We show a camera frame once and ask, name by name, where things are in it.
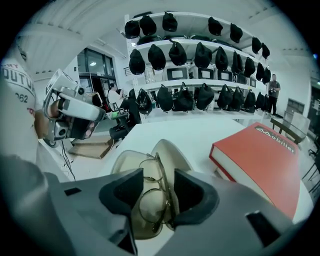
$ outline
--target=white wall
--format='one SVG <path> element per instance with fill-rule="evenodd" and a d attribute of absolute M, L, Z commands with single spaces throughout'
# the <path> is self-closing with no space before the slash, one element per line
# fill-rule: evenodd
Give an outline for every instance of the white wall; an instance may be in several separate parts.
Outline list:
<path fill-rule="evenodd" d="M 277 113 L 283 116 L 290 98 L 304 104 L 303 116 L 307 117 L 311 100 L 310 71 L 305 67 L 294 67 L 272 70 L 271 72 L 276 74 L 277 81 L 281 86 L 276 104 Z"/>

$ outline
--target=wooden board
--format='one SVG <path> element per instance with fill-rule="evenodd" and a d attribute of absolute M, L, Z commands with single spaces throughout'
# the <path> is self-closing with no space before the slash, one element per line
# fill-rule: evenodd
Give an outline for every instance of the wooden board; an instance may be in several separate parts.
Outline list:
<path fill-rule="evenodd" d="M 72 141 L 72 145 L 112 145 L 113 140 L 110 136 L 103 135 L 103 136 L 91 136 L 87 139 L 75 139 Z"/>
<path fill-rule="evenodd" d="M 113 139 L 109 140 L 107 144 L 76 144 L 68 152 L 76 156 L 102 159 L 110 151 L 113 144 Z"/>

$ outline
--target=white table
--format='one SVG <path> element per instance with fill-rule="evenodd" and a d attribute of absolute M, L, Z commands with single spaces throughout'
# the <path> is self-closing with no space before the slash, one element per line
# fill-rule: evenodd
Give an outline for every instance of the white table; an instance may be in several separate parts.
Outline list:
<path fill-rule="evenodd" d="M 130 131 L 112 155 L 108 157 L 108 161 L 105 162 L 98 176 L 109 175 L 118 156 L 123 151 L 133 150 L 145 154 L 151 153 L 161 139 L 166 139 L 175 144 L 188 159 L 194 170 L 213 176 L 215 165 L 209 159 L 212 143 L 235 134 L 244 128 L 243 125 L 224 116 L 138 124 Z M 297 223 L 307 218 L 312 209 L 312 200 L 301 181 L 299 200 L 293 222 Z M 153 239 L 137 241 L 139 255 L 150 255 L 151 251 L 157 250 L 169 238 L 169 234 L 160 233 Z"/>

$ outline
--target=black bag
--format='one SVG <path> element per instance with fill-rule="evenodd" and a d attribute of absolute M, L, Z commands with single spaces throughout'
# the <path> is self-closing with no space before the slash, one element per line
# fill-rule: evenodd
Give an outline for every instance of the black bag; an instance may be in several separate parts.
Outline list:
<path fill-rule="evenodd" d="M 152 18 L 148 15 L 144 15 L 140 19 L 140 28 L 145 36 L 151 36 L 157 32 L 157 25 Z"/>
<path fill-rule="evenodd" d="M 198 68 L 206 69 L 212 60 L 212 51 L 199 42 L 195 49 L 194 64 Z"/>
<path fill-rule="evenodd" d="M 262 47 L 262 44 L 260 42 L 260 40 L 256 37 L 252 37 L 252 51 L 255 53 L 255 54 L 258 54 L 258 52 L 260 51 Z"/>
<path fill-rule="evenodd" d="M 231 66 L 231 71 L 234 74 L 239 74 L 240 72 L 244 71 L 244 67 L 242 64 L 242 58 L 236 51 L 233 52 L 233 63 Z"/>
<path fill-rule="evenodd" d="M 221 36 L 221 30 L 224 28 L 219 21 L 210 17 L 208 20 L 208 28 L 211 34 Z"/>
<path fill-rule="evenodd" d="M 269 48 L 264 43 L 262 43 L 262 57 L 267 59 L 269 57 L 269 55 L 270 55 Z"/>
<path fill-rule="evenodd" d="M 265 97 L 259 92 L 258 96 L 256 97 L 255 102 L 255 109 L 262 109 L 265 106 Z"/>
<path fill-rule="evenodd" d="M 168 112 L 173 108 L 174 100 L 172 99 L 171 93 L 168 91 L 168 88 L 166 88 L 163 84 L 161 84 L 156 97 L 158 100 L 158 104 L 163 111 Z"/>
<path fill-rule="evenodd" d="M 199 110 L 204 110 L 214 100 L 214 97 L 214 91 L 203 83 L 197 96 L 196 107 Z"/>
<path fill-rule="evenodd" d="M 262 78 L 264 78 L 265 76 L 265 69 L 264 66 L 262 66 L 262 64 L 259 62 L 258 67 L 256 69 L 256 74 L 255 74 L 255 78 L 258 81 L 261 81 Z"/>
<path fill-rule="evenodd" d="M 224 71 L 228 68 L 228 57 L 225 50 L 219 46 L 215 55 L 215 66 L 218 70 Z"/>
<path fill-rule="evenodd" d="M 268 111 L 269 110 L 269 97 L 268 95 L 264 95 L 264 105 L 261 108 L 262 111 Z"/>
<path fill-rule="evenodd" d="M 248 94 L 246 95 L 245 102 L 244 102 L 244 108 L 255 108 L 256 104 L 256 95 L 255 93 L 250 89 Z"/>
<path fill-rule="evenodd" d="M 124 32 L 127 39 L 137 38 L 140 35 L 139 22 L 136 20 L 128 21 L 124 26 Z"/>
<path fill-rule="evenodd" d="M 262 78 L 262 83 L 269 83 L 271 79 L 271 71 L 266 67 Z"/>
<path fill-rule="evenodd" d="M 190 111 L 193 109 L 194 99 L 184 82 L 177 95 L 174 94 L 173 96 L 173 111 Z"/>
<path fill-rule="evenodd" d="M 219 98 L 216 103 L 219 108 L 225 109 L 232 102 L 232 99 L 232 92 L 225 84 L 220 91 Z"/>
<path fill-rule="evenodd" d="M 172 13 L 165 12 L 162 18 L 162 28 L 164 31 L 176 32 L 178 22 Z"/>
<path fill-rule="evenodd" d="M 251 58 L 247 57 L 244 67 L 244 76 L 249 78 L 255 71 L 256 68 L 254 61 Z"/>
<path fill-rule="evenodd" d="M 239 43 L 242 35 L 243 35 L 242 29 L 237 25 L 231 23 L 231 26 L 230 26 L 231 40 L 234 41 L 235 43 Z"/>
<path fill-rule="evenodd" d="M 138 110 L 143 115 L 149 115 L 152 111 L 152 102 L 144 89 L 140 89 L 138 97 L 136 97 L 135 102 L 138 105 Z"/>
<path fill-rule="evenodd" d="M 244 99 L 244 94 L 243 92 L 240 90 L 240 87 L 237 86 L 235 88 L 235 91 L 233 93 L 232 96 L 232 101 L 231 103 L 228 105 L 228 111 L 235 111 L 235 112 L 239 112 L 241 109 L 241 106 L 244 104 L 245 99 Z"/>
<path fill-rule="evenodd" d="M 163 70 L 166 66 L 166 57 L 161 48 L 155 44 L 151 45 L 148 51 L 148 60 L 154 70 Z"/>
<path fill-rule="evenodd" d="M 187 62 L 187 54 L 183 46 L 177 41 L 171 41 L 173 43 L 170 51 L 169 57 L 174 65 L 181 66 Z"/>
<path fill-rule="evenodd" d="M 145 72 L 145 61 L 137 49 L 134 49 L 130 54 L 129 68 L 134 75 L 140 75 Z"/>

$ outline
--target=cable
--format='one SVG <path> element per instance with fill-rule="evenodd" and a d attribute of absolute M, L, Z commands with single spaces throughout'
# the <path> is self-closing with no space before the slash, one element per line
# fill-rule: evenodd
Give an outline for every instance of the cable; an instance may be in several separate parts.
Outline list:
<path fill-rule="evenodd" d="M 72 172 L 71 163 L 70 163 L 69 158 L 67 156 L 65 145 L 64 145 L 64 142 L 62 140 L 61 140 L 61 143 L 62 143 L 62 156 L 63 156 L 63 159 L 64 159 L 66 165 L 68 166 L 68 168 L 70 170 L 70 173 L 73 176 L 74 181 L 76 181 L 76 177 L 75 177 L 74 173 Z"/>

